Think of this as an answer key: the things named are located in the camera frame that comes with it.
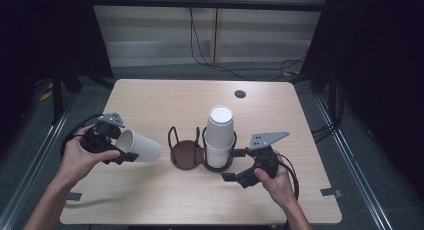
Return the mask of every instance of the hand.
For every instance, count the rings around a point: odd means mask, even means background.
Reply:
[[[278,156],[278,160],[283,162],[281,156]],[[261,168],[255,169],[254,173],[262,182],[263,187],[269,192],[272,200],[280,205],[280,207],[284,207],[289,201],[295,199],[289,173],[283,166],[278,166],[278,171],[274,179],[270,178]]]
[[[97,163],[116,158],[120,155],[117,150],[94,154],[82,148],[80,145],[81,135],[84,135],[90,127],[80,129],[76,133],[77,136],[66,143],[57,177],[62,179],[70,188],[74,187],[78,181],[87,176]]]

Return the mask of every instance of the finger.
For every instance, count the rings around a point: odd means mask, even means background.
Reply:
[[[76,135],[84,135],[88,131],[88,129],[90,129],[92,126],[94,126],[94,124],[87,127],[80,128],[78,132],[76,133]]]
[[[283,160],[283,158],[281,157],[281,153],[280,153],[279,151],[275,150],[275,149],[272,149],[272,150],[274,151],[274,153],[275,153],[275,154],[277,154],[277,159],[278,159],[280,162],[284,163],[284,160]]]
[[[263,169],[261,168],[256,168],[253,173],[255,174],[255,176],[259,179],[259,181],[261,181],[262,183],[266,183],[269,180],[271,180],[271,178],[268,176],[268,173],[266,173]]]
[[[94,154],[94,156],[95,156],[94,159],[95,159],[96,163],[99,163],[99,162],[102,162],[102,161],[117,158],[120,155],[121,155],[121,153],[117,150],[109,150],[109,151]]]

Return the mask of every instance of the black cable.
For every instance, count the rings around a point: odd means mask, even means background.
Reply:
[[[190,25],[191,25],[191,27],[190,27],[190,47],[191,47],[191,56],[193,57],[193,59],[198,63],[198,64],[200,64],[200,65],[202,65],[202,66],[207,66],[207,67],[210,67],[210,68],[212,68],[212,69],[214,69],[214,70],[216,70],[216,71],[218,71],[218,72],[228,72],[228,73],[231,73],[231,74],[233,74],[233,75],[235,75],[235,76],[237,76],[237,77],[239,77],[239,78],[242,78],[242,79],[244,79],[244,80],[247,80],[247,81],[254,81],[253,79],[249,79],[249,78],[247,78],[247,77],[244,77],[244,76],[242,76],[242,75],[240,75],[240,74],[237,74],[237,73],[234,73],[235,71],[249,71],[249,70],[264,70],[264,71],[280,71],[280,73],[278,74],[278,76],[276,76],[276,77],[274,77],[274,78],[272,78],[272,79],[270,79],[270,80],[268,80],[268,81],[274,81],[274,80],[276,80],[276,79],[278,79],[278,78],[280,78],[282,75],[283,75],[283,70],[284,69],[287,69],[287,68],[289,68],[289,67],[291,67],[291,66],[293,66],[293,65],[295,65],[295,64],[297,64],[297,63],[299,63],[299,62],[304,62],[304,60],[302,60],[303,58],[305,58],[306,57],[306,55],[305,56],[302,56],[302,57],[300,57],[299,59],[289,59],[289,60],[285,60],[285,61],[283,61],[282,63],[281,63],[281,65],[280,65],[280,67],[278,67],[278,68],[260,68],[260,67],[258,67],[258,68],[236,68],[236,69],[227,69],[227,68],[225,68],[225,67],[222,67],[222,66],[219,66],[219,65],[214,65],[214,64],[210,64],[210,63],[208,63],[207,61],[206,61],[206,59],[205,59],[205,57],[204,57],[204,55],[203,55],[203,52],[202,52],[202,49],[201,49],[201,47],[200,47],[200,42],[199,42],[199,37],[198,37],[198,35],[197,35],[197,30],[196,30],[196,26],[195,26],[195,24],[194,24],[194,19],[193,19],[193,11],[192,11],[192,9],[191,8],[189,8],[189,12],[190,12]],[[202,58],[202,60],[203,60],[203,62],[200,62],[195,56],[194,56],[194,49],[193,49],[193,31],[194,31],[194,35],[195,35],[195,37],[196,37],[196,42],[197,42],[197,47],[198,47],[198,49],[199,49],[199,53],[200,53],[200,56],[201,56],[201,58]],[[290,61],[294,61],[294,63],[292,63],[292,64],[290,64],[290,65],[288,65],[288,66],[285,66],[285,67],[283,67],[283,65],[286,63],[286,62],[290,62]]]
[[[90,117],[87,117],[86,119],[82,120],[78,125],[76,125],[69,133],[66,135],[66,137],[62,140],[62,146],[60,147],[60,158],[63,158],[63,154],[65,153],[66,143],[74,138],[76,135],[75,132],[82,128],[88,121],[90,121],[93,118],[103,116],[102,113],[94,114]]]
[[[281,155],[281,154],[277,154],[277,156],[280,156],[280,157],[282,157],[282,158],[284,158],[284,159],[286,159],[286,161],[290,164],[290,167],[291,167],[291,169],[292,169],[292,171],[293,171],[293,175],[295,176],[295,177],[297,177],[297,175],[296,175],[296,171],[294,170],[294,167],[293,167],[293,164],[290,162],[290,160],[286,157],[286,156],[284,156],[284,155]]]
[[[331,135],[334,131],[339,129],[340,123],[341,123],[342,118],[343,118],[345,97],[346,97],[346,94],[343,91],[340,83],[337,83],[337,105],[338,105],[338,107],[337,107],[336,117],[335,117],[335,119],[333,119],[332,124],[326,125],[326,126],[323,126],[321,128],[318,128],[314,131],[311,131],[312,134],[314,135],[313,136],[314,138],[319,137],[319,139],[315,140],[315,143],[322,141],[323,139],[325,139],[326,137]]]

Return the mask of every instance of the wooden table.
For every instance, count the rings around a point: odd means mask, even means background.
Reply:
[[[243,90],[246,97],[237,98]],[[247,147],[255,133],[288,131],[272,147],[293,163],[299,202],[311,223],[338,223],[341,213],[330,188],[294,87],[289,83],[186,80],[119,80],[105,113],[120,112],[126,129],[159,142],[153,163],[98,164],[72,190],[80,201],[67,201],[64,224],[123,225],[268,225],[283,224],[284,212],[257,184],[243,189],[224,182],[203,165],[188,171],[170,160],[168,131],[175,126],[181,140],[194,140],[196,127],[206,126],[209,110],[227,105],[234,111],[236,148]],[[250,157],[235,158],[225,172],[251,167]]]

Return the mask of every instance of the forearm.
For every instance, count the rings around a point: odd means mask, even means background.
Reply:
[[[56,177],[38,202],[25,230],[55,229],[71,186]]]
[[[292,230],[310,230],[311,225],[308,222],[302,208],[300,207],[297,200],[293,198],[286,199],[284,202],[279,203],[280,207],[286,214],[287,221],[290,224]]]

